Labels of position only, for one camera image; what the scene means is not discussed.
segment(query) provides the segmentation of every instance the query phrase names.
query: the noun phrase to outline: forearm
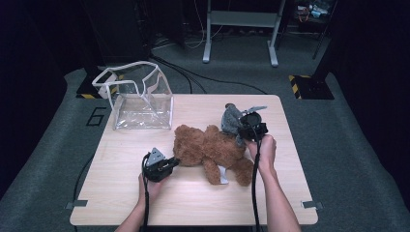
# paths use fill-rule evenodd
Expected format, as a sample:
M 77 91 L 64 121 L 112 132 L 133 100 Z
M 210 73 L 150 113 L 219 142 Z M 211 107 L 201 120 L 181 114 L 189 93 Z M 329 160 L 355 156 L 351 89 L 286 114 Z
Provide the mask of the forearm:
M 301 231 L 295 213 L 280 187 L 273 168 L 261 172 L 265 186 L 268 231 Z
M 145 216 L 145 201 L 138 202 L 130 215 L 115 230 L 116 232 L 136 232 L 139 231 Z

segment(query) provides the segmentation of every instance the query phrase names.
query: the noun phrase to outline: table leg bracket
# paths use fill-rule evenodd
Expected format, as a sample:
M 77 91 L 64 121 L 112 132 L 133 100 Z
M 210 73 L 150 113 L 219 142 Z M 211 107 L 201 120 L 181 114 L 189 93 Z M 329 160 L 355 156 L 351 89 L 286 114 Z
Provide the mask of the table leg bracket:
M 74 202 L 67 203 L 64 209 L 66 210 L 73 210 L 74 207 L 86 207 L 88 201 L 87 200 L 75 200 Z
M 323 210 L 325 207 L 323 206 L 322 202 L 314 202 L 314 201 L 302 201 L 302 207 L 305 209 L 308 208 L 315 208 L 316 210 Z

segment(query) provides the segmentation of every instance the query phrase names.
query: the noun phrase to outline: human arm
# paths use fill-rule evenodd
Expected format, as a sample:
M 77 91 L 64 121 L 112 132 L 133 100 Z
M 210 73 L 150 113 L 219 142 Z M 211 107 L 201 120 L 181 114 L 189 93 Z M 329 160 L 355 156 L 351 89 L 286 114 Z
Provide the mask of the human arm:
M 245 140 L 253 160 L 257 153 L 256 142 Z M 266 134 L 260 147 L 259 173 L 262 177 L 266 195 L 268 231 L 301 231 L 301 226 L 278 181 L 274 168 L 277 142 Z
M 139 194 L 138 194 L 138 201 L 135 207 L 132 209 L 131 213 L 127 216 L 127 218 L 121 223 L 121 225 L 115 230 L 117 232 L 135 232 L 139 230 L 142 222 L 144 221 L 145 216 L 145 187 L 144 182 L 142 180 L 142 174 L 139 174 L 138 182 L 139 182 Z M 152 204 L 158 197 L 161 192 L 161 188 L 163 184 L 166 182 L 168 178 L 163 179 L 158 183 L 154 183 L 148 181 L 148 192 L 150 194 L 150 204 Z

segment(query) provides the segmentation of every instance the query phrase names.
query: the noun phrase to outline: transparent vinyl pouch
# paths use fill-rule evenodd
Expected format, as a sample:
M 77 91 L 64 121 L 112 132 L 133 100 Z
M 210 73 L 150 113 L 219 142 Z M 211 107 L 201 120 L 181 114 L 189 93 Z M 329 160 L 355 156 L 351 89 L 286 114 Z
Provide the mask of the transparent vinyl pouch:
M 141 61 L 107 68 L 93 86 L 109 99 L 114 130 L 171 129 L 173 96 L 158 65 Z

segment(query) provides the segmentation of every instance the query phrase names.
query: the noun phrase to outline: table top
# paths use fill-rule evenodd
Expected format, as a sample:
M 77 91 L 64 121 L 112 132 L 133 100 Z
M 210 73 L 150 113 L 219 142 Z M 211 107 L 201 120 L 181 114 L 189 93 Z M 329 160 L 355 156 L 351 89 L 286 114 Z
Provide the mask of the table top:
M 203 131 L 209 125 L 220 128 L 227 103 L 240 110 L 266 105 L 259 110 L 262 122 L 277 141 L 275 168 L 279 182 L 301 224 L 318 220 L 308 183 L 279 97 L 269 95 L 174 95 L 171 130 L 113 130 L 111 113 L 91 163 L 78 200 L 86 207 L 74 207 L 73 225 L 119 225 L 137 201 L 138 175 L 143 157 L 158 148 L 167 159 L 173 157 L 174 131 L 187 125 Z M 249 151 L 245 156 L 250 159 Z M 149 225 L 254 225 L 251 186 L 241 187 L 227 170 L 228 185 L 213 186 L 201 165 L 177 166 L 150 205 Z M 265 192 L 260 175 L 256 178 L 256 199 L 261 224 L 266 224 Z

